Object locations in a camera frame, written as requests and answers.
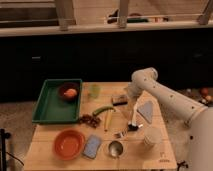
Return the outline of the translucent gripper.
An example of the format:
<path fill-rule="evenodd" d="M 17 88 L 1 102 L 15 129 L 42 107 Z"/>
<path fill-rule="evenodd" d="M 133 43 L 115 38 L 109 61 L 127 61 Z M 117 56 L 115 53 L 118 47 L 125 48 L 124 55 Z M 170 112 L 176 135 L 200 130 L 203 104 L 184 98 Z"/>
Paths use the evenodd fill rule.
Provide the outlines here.
<path fill-rule="evenodd" d="M 132 120 L 134 118 L 134 108 L 137 104 L 137 100 L 135 98 L 130 98 L 127 95 L 124 95 L 123 101 L 125 104 L 121 108 L 121 112 L 128 120 Z"/>

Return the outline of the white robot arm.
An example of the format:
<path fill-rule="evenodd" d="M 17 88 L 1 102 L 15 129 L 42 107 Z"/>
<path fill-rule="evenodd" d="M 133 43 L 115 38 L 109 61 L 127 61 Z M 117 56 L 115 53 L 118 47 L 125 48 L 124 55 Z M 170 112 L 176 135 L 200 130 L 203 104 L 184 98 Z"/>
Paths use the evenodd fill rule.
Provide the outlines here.
<path fill-rule="evenodd" d="M 134 71 L 125 87 L 127 97 L 136 101 L 147 91 L 173 110 L 190 127 L 187 171 L 213 171 L 213 107 L 160 84 L 157 78 L 153 67 Z"/>

